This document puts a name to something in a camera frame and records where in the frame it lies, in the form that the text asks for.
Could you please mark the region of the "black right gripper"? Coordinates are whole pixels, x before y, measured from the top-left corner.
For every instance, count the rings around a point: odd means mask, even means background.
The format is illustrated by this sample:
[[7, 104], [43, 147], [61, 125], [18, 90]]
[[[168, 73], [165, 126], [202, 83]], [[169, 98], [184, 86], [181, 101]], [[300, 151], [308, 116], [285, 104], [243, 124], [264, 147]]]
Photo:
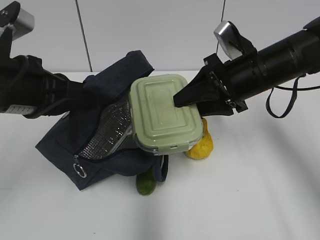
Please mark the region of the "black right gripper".
[[204, 67], [173, 96], [175, 107], [196, 104], [201, 117], [232, 116], [248, 109], [246, 100], [265, 91], [265, 68], [254, 48], [222, 62], [216, 53], [204, 58]]

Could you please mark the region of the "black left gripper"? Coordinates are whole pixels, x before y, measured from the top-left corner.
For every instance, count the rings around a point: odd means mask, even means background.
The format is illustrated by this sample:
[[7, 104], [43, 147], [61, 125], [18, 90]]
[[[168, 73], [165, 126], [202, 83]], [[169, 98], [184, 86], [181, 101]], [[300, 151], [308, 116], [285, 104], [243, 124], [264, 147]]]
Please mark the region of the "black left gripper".
[[40, 58], [19, 55], [0, 58], [0, 112], [27, 119], [58, 116], [94, 108], [97, 97], [81, 82], [42, 67]]

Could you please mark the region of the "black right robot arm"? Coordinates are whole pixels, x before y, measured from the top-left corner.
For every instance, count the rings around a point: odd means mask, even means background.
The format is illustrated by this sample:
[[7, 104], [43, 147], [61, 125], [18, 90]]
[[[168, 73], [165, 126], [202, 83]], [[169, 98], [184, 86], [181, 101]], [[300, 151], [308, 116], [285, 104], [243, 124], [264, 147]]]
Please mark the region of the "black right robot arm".
[[203, 117], [231, 116], [247, 110], [247, 99], [320, 71], [318, 18], [262, 50], [231, 21], [222, 21], [214, 35], [228, 61], [207, 56], [193, 80], [173, 96], [176, 107], [196, 105]]

